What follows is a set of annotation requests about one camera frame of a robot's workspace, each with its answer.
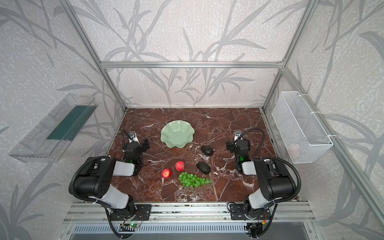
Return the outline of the dark avocado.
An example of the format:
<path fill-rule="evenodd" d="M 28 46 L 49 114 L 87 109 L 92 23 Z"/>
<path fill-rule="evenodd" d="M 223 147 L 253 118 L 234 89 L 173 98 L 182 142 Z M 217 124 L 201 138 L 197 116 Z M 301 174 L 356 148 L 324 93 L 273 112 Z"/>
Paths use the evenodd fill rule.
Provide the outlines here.
<path fill-rule="evenodd" d="M 211 172 L 211 167 L 205 162 L 198 162 L 196 166 L 197 169 L 204 175 L 208 175 Z"/>
<path fill-rule="evenodd" d="M 201 147 L 201 151 L 205 156 L 212 156 L 214 154 L 214 149 L 211 146 L 204 145 Z"/>

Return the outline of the red apple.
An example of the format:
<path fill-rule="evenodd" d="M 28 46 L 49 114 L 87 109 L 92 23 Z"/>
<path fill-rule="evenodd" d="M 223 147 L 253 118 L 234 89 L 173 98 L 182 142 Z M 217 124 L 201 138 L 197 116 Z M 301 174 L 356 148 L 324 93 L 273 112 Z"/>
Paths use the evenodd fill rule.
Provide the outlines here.
<path fill-rule="evenodd" d="M 172 171 L 168 168 L 165 168 L 162 170 L 161 176 L 163 179 L 169 179 L 172 176 Z"/>
<path fill-rule="evenodd" d="M 182 172 L 185 169 L 185 163 L 183 161 L 178 161 L 175 163 L 175 168 L 177 171 Z"/>

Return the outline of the green grape bunch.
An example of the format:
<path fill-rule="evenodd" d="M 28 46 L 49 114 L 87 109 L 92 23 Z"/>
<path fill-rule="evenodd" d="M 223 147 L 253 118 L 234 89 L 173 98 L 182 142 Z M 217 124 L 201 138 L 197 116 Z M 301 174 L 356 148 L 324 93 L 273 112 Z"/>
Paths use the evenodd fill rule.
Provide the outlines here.
<path fill-rule="evenodd" d="M 211 179 L 198 177 L 197 175 L 188 172 L 181 173 L 178 179 L 181 184 L 187 188 L 199 188 L 212 183 Z"/>

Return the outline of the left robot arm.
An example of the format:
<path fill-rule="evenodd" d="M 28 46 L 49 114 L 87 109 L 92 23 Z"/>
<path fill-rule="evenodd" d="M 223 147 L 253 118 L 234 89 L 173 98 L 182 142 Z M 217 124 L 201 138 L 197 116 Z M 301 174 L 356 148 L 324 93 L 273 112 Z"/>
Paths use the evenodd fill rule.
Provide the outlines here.
<path fill-rule="evenodd" d="M 111 184 L 114 176 L 134 177 L 143 167 L 143 153 L 150 149 L 149 141 L 132 141 L 125 145 L 123 160 L 108 156 L 89 157 L 75 172 L 69 193 L 79 200 L 102 205 L 123 216 L 137 212 L 132 196 Z"/>

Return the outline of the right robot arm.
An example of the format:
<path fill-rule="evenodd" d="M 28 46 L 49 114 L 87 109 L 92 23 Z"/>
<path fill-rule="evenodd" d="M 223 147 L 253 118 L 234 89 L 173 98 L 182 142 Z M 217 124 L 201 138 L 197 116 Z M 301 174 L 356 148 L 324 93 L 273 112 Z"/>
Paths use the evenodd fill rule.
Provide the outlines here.
<path fill-rule="evenodd" d="M 250 142 L 227 142 L 226 148 L 235 155 L 236 170 L 247 176 L 256 176 L 259 189 L 244 202 L 246 217 L 255 218 L 263 209 L 294 199 L 300 192 L 302 180 L 297 169 L 279 157 L 251 159 Z"/>

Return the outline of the green scalloped fruit bowl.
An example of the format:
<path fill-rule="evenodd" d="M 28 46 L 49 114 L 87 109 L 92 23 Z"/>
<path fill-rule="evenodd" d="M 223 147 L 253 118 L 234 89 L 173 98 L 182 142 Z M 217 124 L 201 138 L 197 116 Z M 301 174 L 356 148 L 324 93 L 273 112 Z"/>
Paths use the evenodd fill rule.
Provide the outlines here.
<path fill-rule="evenodd" d="M 189 122 L 172 121 L 162 128 L 161 142 L 165 143 L 168 148 L 182 149 L 193 141 L 194 133 L 195 130 Z"/>

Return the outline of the left circuit board with LED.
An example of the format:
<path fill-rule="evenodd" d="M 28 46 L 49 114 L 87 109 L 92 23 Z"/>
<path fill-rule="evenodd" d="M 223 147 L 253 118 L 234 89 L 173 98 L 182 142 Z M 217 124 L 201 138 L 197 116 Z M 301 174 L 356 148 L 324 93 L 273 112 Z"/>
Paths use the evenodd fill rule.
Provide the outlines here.
<path fill-rule="evenodd" d="M 119 232 L 135 232 L 141 225 L 141 223 L 124 223 L 120 225 Z"/>

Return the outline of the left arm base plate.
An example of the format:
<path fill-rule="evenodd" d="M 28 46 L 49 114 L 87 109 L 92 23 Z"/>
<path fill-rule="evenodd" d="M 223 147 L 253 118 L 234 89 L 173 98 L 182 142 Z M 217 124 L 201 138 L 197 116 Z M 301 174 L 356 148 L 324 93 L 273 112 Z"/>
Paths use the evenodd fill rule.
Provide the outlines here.
<path fill-rule="evenodd" d="M 151 215 L 152 205 L 138 204 L 133 210 L 111 210 L 111 221 L 148 221 Z"/>

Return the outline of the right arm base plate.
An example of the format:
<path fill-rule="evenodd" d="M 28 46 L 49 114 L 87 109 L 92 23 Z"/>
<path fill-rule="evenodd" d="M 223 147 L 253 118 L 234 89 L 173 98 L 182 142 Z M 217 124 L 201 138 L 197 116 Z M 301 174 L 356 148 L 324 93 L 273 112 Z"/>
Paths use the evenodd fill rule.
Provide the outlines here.
<path fill-rule="evenodd" d="M 271 218 L 269 209 L 252 209 L 245 204 L 228 203 L 227 209 L 234 221 L 267 221 Z"/>

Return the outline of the aluminium front rail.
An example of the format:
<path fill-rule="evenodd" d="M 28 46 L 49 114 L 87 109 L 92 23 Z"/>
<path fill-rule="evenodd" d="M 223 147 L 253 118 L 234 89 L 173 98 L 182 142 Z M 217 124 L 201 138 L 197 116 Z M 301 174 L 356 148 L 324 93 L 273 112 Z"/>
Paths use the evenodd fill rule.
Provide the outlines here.
<path fill-rule="evenodd" d="M 225 202 L 164 202 L 150 203 L 151 212 L 136 217 L 149 216 L 147 221 L 132 220 L 143 224 L 165 223 L 231 223 L 232 204 Z M 280 203 L 273 222 L 315 222 L 315 216 L 308 202 Z M 64 218 L 64 224 L 106 224 L 105 209 L 96 204 L 75 203 Z"/>

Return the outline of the clear plastic wall bin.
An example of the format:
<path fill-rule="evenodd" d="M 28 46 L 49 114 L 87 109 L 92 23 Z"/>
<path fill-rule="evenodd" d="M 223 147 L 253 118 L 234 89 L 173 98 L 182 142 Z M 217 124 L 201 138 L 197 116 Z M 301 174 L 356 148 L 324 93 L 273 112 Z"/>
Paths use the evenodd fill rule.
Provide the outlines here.
<path fill-rule="evenodd" d="M 94 97 L 67 94 L 9 155 L 24 163 L 56 163 L 98 105 Z"/>

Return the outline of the aluminium frame back crossbar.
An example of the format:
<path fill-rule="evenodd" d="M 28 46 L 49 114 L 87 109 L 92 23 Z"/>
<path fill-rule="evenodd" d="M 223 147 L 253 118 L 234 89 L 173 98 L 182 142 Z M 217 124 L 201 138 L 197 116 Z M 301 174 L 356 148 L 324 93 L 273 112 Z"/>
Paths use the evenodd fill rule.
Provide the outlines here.
<path fill-rule="evenodd" d="M 101 62 L 104 69 L 113 68 L 244 68 L 280 69 L 280 62 Z"/>

